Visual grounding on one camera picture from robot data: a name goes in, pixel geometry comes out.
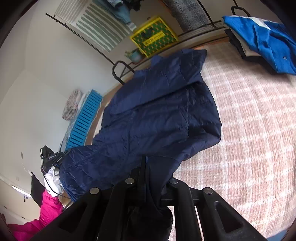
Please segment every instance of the pink and white checkered blanket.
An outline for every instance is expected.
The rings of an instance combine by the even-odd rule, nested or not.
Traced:
[[[201,74],[218,107],[221,142],[182,162],[174,177],[212,187],[263,236],[273,236],[296,217],[296,77],[270,75],[230,43],[205,49]]]

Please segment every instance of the silver bolt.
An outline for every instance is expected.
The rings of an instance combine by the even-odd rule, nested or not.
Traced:
[[[206,187],[206,188],[204,188],[204,192],[206,194],[212,194],[213,193],[213,189],[212,188],[209,188],[209,187]]]
[[[133,178],[127,178],[126,179],[126,184],[133,184],[135,180]]]
[[[98,188],[92,188],[91,190],[89,190],[89,192],[93,195],[98,194],[99,193],[99,189]]]
[[[169,180],[169,182],[170,182],[170,184],[177,184],[177,183],[178,183],[178,180],[175,179],[175,178],[171,178],[171,179]]]

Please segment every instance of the black folded garment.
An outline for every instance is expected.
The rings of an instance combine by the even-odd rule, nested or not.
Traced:
[[[236,47],[237,51],[239,52],[243,60],[260,64],[270,74],[278,74],[262,56],[246,56],[240,41],[237,39],[237,37],[233,34],[233,32],[230,29],[226,29],[224,32],[229,37],[229,42],[234,47]]]

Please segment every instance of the pink garment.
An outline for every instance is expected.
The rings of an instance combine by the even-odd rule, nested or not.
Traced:
[[[63,205],[58,200],[58,197],[52,197],[46,190],[42,194],[43,200],[40,207],[39,220],[35,219],[32,222],[25,223],[24,225],[8,224],[13,236],[18,241],[28,241],[38,231],[43,229],[51,221],[62,213]]]

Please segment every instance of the power cord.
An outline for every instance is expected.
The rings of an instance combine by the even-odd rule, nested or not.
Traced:
[[[63,195],[61,195],[61,194],[56,193],[56,192],[52,189],[52,187],[49,185],[49,183],[48,183],[48,181],[47,181],[47,179],[46,179],[44,173],[42,173],[42,174],[43,174],[43,176],[44,176],[44,179],[45,179],[46,183],[48,184],[48,186],[50,187],[50,189],[51,189],[55,194],[57,194],[58,196],[61,196],[61,197],[64,197],[64,198],[67,198],[67,199],[72,200],[72,199],[69,198],[69,197],[66,197],[66,196],[63,196]]]

